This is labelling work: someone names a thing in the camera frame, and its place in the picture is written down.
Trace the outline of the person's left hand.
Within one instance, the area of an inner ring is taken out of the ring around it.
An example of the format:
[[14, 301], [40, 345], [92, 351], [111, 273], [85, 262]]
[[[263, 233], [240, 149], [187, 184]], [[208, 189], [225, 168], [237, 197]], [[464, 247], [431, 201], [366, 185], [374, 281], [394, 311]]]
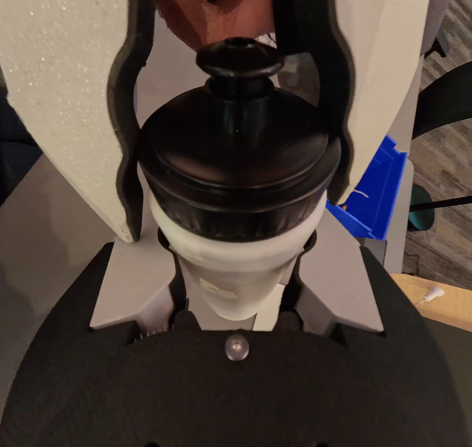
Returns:
[[272, 0], [155, 0], [167, 27], [194, 51], [275, 32]]

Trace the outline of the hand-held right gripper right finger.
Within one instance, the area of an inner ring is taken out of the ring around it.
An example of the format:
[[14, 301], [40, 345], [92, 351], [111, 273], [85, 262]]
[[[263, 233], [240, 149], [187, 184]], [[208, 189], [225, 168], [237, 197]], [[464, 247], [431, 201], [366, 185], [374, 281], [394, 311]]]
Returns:
[[314, 334], [330, 334], [337, 324], [383, 332], [358, 241], [327, 210], [313, 211], [308, 224], [316, 225], [315, 236], [297, 257], [284, 311]]

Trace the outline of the white bottle with black cap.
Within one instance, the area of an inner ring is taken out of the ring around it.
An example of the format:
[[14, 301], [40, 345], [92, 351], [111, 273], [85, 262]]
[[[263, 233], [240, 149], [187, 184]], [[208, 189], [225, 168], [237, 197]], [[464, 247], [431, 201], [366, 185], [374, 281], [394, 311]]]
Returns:
[[142, 126], [150, 208], [209, 307], [249, 319], [315, 233], [341, 142], [317, 109], [276, 88], [284, 60], [251, 38], [196, 56], [206, 83]]

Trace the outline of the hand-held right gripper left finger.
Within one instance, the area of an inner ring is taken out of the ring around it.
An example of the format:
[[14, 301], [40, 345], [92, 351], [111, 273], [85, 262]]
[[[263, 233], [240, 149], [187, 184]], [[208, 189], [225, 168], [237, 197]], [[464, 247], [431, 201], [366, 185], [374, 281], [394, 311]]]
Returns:
[[135, 244], [115, 239], [91, 317], [92, 329], [135, 322], [142, 331], [165, 331], [187, 308], [180, 263], [161, 230], [145, 230]]

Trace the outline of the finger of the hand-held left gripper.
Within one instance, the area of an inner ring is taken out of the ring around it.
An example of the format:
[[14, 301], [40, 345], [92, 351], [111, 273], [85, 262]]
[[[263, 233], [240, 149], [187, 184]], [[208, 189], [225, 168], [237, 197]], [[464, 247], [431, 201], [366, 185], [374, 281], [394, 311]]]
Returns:
[[416, 73], [429, 0], [273, 0], [277, 48], [308, 53], [317, 110], [341, 141], [328, 187], [344, 203], [395, 120]]
[[123, 241], [139, 241], [134, 91], [152, 49], [154, 0], [0, 3], [11, 106], [92, 210]]

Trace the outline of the blue plastic bin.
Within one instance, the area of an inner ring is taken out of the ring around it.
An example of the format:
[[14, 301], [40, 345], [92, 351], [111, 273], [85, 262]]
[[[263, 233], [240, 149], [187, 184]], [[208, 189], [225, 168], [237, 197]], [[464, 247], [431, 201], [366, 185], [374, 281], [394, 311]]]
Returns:
[[403, 178], [407, 153], [386, 135], [362, 179], [341, 205], [327, 210], [354, 238], [385, 241]]

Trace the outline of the black pillar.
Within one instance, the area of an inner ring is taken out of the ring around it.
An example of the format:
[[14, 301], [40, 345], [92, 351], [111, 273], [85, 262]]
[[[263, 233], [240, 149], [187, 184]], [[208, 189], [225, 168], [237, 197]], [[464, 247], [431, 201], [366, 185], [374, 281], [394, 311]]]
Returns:
[[[416, 107], [412, 140], [430, 131], [472, 117], [472, 63], [447, 72], [423, 89]], [[412, 186], [408, 232], [426, 232], [435, 221], [435, 210], [469, 205], [471, 196], [433, 201], [420, 185]]]

